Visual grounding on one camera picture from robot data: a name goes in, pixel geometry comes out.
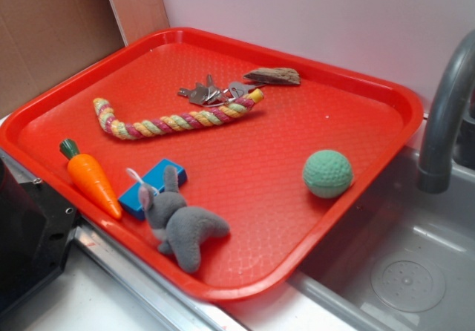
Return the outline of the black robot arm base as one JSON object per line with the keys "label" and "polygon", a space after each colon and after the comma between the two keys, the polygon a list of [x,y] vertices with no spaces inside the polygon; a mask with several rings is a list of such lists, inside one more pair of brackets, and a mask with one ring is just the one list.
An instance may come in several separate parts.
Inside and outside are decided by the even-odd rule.
{"label": "black robot arm base", "polygon": [[1,163],[1,317],[65,269],[77,208],[47,183],[20,183]]}

